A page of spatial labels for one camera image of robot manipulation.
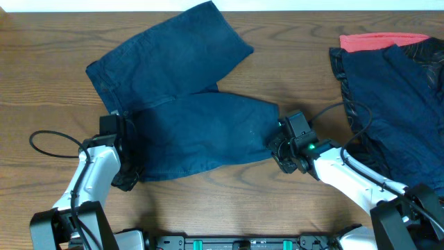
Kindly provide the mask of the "dark blue denim shorts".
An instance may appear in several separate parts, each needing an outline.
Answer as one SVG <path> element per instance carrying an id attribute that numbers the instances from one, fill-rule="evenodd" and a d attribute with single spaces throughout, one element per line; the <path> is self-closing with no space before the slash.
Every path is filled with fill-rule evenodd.
<path id="1" fill-rule="evenodd" d="M 253 52 L 211 2 L 135 35 L 86 73 L 110 113 L 128 121 L 132 163 L 164 181 L 271 156 L 274 103 L 217 83 Z"/>

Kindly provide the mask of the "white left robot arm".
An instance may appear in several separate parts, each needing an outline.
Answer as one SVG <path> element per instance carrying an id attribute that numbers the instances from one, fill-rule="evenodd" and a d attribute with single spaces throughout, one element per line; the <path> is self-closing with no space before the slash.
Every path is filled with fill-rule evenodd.
<path id="1" fill-rule="evenodd" d="M 102 116 L 99 133 L 79 147 L 78 167 L 63 195 L 50 210 L 37 212 L 29 224 L 34 249 L 146 249 L 141 229 L 112 231 L 104 213 L 110 188 L 131 191 L 143 169 L 134 162 L 128 141 L 133 124 L 117 114 Z"/>

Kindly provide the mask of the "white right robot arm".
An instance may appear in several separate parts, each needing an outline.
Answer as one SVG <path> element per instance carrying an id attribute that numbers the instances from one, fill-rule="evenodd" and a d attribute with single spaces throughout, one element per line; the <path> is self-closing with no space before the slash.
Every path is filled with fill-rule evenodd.
<path id="1" fill-rule="evenodd" d="M 313 135 L 279 133 L 267 145 L 280 169 L 299 170 L 336 188 L 364 212 L 371 228 L 349 226 L 329 239 L 328 249 L 442 249 L 443 207 L 434 191 L 392 181 L 358 160 L 338 143 Z"/>

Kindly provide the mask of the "red garment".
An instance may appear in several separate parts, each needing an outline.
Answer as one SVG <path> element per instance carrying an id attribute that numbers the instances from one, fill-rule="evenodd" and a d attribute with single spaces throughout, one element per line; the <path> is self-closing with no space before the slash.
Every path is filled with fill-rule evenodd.
<path id="1" fill-rule="evenodd" d="M 358 35 L 340 35 L 340 47 L 349 53 L 373 51 L 397 45 L 411 45 L 429 39 L 428 35 L 418 33 L 364 33 Z"/>

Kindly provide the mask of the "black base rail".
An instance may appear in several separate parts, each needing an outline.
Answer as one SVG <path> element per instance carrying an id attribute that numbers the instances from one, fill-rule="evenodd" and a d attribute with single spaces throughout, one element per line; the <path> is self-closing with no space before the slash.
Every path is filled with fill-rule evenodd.
<path id="1" fill-rule="evenodd" d="M 150 238 L 141 231 L 126 231 L 115 236 L 120 249 L 147 250 L 334 250 L 341 247 L 324 235 L 298 237 L 184 237 Z"/>

